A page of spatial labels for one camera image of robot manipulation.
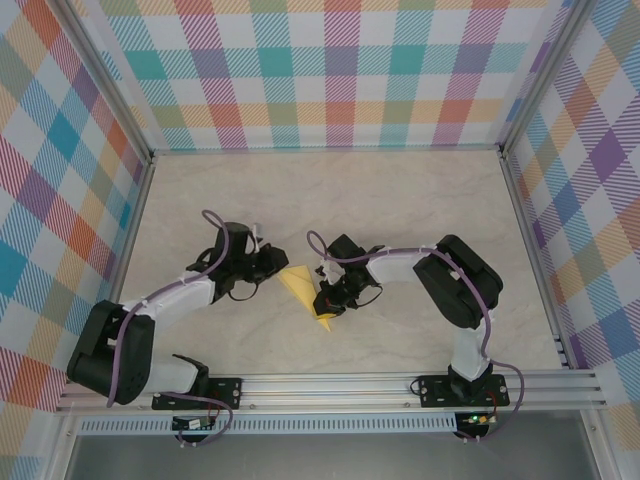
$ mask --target floor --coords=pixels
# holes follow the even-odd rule
[[[200,216],[258,222],[290,265],[318,265],[305,233],[347,233],[369,249],[429,245],[455,233],[502,277],[489,352],[522,369],[559,368],[495,152],[252,153],[160,157],[123,300],[174,280],[216,231]],[[238,297],[250,289],[238,288]],[[277,279],[247,302],[224,298],[156,339],[214,373],[443,371],[453,328],[419,284],[385,288],[324,330]]]

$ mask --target black mounting bracket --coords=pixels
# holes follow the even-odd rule
[[[487,375],[481,391],[473,397],[460,398],[454,391],[449,375],[423,375],[417,378],[417,392],[422,408],[438,407],[506,407],[509,405],[509,392],[503,375]]]
[[[232,410],[240,408],[242,397],[242,379],[229,377],[209,377],[204,385],[199,388],[199,397],[220,400],[231,407]],[[207,410],[209,403],[197,400],[183,400],[159,394],[153,397],[152,410]]]

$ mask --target yellow cloth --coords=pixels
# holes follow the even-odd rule
[[[316,298],[316,289],[311,281],[311,272],[309,267],[301,265],[299,267],[285,268],[278,274],[278,278],[285,287],[289,289],[291,293],[305,306],[309,313],[320,322],[327,331],[331,331],[329,327],[329,319],[335,317],[332,313],[325,313],[324,315],[316,315],[313,309],[313,301]]]

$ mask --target purple cable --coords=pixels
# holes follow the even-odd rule
[[[190,443],[191,446],[194,447],[194,448],[207,445],[207,444],[209,444],[211,442],[214,442],[218,438],[220,438],[222,435],[224,435],[224,433],[227,430],[229,430],[229,428],[231,428],[231,422],[233,422],[233,410],[231,409],[231,407],[229,405],[227,405],[224,402],[221,402],[220,400],[214,400],[213,398],[206,398],[206,397],[196,397],[194,395],[183,395],[182,393],[173,393],[173,392],[163,392],[162,395],[166,395],[168,397],[173,397],[173,398],[181,398],[183,400],[197,400],[199,402],[210,403],[211,405],[216,405],[218,407],[222,407],[227,412],[229,412],[229,420],[227,420],[227,423],[225,424],[225,426],[222,427],[222,430],[220,430],[217,433],[214,433],[213,435],[209,435],[207,438],[205,438],[201,442],[198,442],[198,443],[188,442],[187,440],[185,440],[182,437],[182,430],[180,430],[178,432],[178,440],[180,440],[180,443],[182,443],[183,445],[185,443]]]
[[[318,247],[316,247],[313,244],[312,237],[315,237],[320,241],[324,251],[320,250]],[[524,400],[524,375],[522,374],[520,369],[514,365],[511,365],[509,363],[498,362],[496,360],[489,358],[489,355],[487,354],[487,344],[489,343],[489,338],[491,337],[491,320],[489,318],[489,310],[487,309],[487,306],[485,305],[484,300],[480,295],[480,292],[478,292],[478,289],[475,287],[473,282],[471,282],[471,279],[467,277],[467,274],[464,273],[464,270],[462,270],[458,265],[456,265],[455,262],[451,260],[451,258],[449,258],[444,253],[438,250],[435,250],[433,248],[419,247],[419,248],[393,248],[390,250],[381,250],[375,253],[368,253],[366,255],[361,255],[360,257],[342,259],[342,258],[334,258],[327,254],[326,242],[320,236],[320,234],[318,234],[318,232],[314,230],[309,230],[307,232],[307,242],[309,243],[309,246],[314,252],[316,252],[325,260],[335,262],[335,263],[355,263],[355,262],[360,262],[362,260],[368,260],[370,258],[385,257],[387,255],[397,255],[401,253],[428,253],[430,255],[435,255],[436,257],[444,260],[447,263],[447,265],[449,265],[449,267],[451,267],[451,269],[460,276],[462,281],[469,288],[476,302],[478,302],[478,305],[480,306],[480,310],[482,311],[482,315],[484,317],[484,324],[485,324],[485,333],[484,333],[484,338],[482,339],[482,344],[480,346],[480,354],[485,360],[493,362],[494,365],[513,370],[516,373],[516,375],[518,375],[518,378],[520,379],[520,394],[518,395],[518,400],[516,401],[516,404],[513,407],[513,412],[511,412],[511,415],[509,415],[509,418],[507,418],[507,420],[498,429],[485,435],[485,438],[489,436],[493,436],[499,431],[503,430],[504,427],[511,421],[511,419],[516,416],[516,414],[520,410],[520,407],[522,406],[522,401]]]
[[[224,224],[224,221],[222,220],[222,218],[220,218],[220,216],[217,213],[211,210],[202,210],[201,213],[207,222],[209,222],[214,227],[222,229],[222,233],[224,234],[224,246],[222,247],[222,254],[218,257],[218,259],[214,262],[214,264],[211,265],[209,268],[207,268],[204,272],[198,275],[195,275],[193,277],[186,278],[184,281],[177,280],[173,283],[170,283],[169,285],[166,285],[160,288],[159,290],[156,290],[155,292],[153,292],[152,294],[148,295],[146,298],[138,302],[131,310],[129,310],[129,313],[127,313],[127,315],[124,317],[122,325],[120,326],[120,330],[118,330],[118,338],[116,340],[116,349],[113,354],[113,372],[111,373],[111,390],[109,390],[109,398],[107,399],[107,408],[110,408],[113,405],[113,402],[115,401],[115,398],[116,398],[116,392],[118,391],[118,379],[120,377],[120,356],[122,355],[122,343],[124,340],[124,333],[127,331],[129,322],[131,321],[133,316],[136,314],[136,312],[142,308],[145,302],[154,300],[158,298],[160,295],[162,295],[163,293],[166,293],[175,287],[179,287],[184,284],[188,285],[189,283],[195,282],[196,280],[200,280],[202,277],[206,277],[211,272],[213,272],[216,268],[218,268],[218,266],[224,260],[224,257],[227,256],[227,252],[229,251],[229,231],[227,230],[227,226]]]

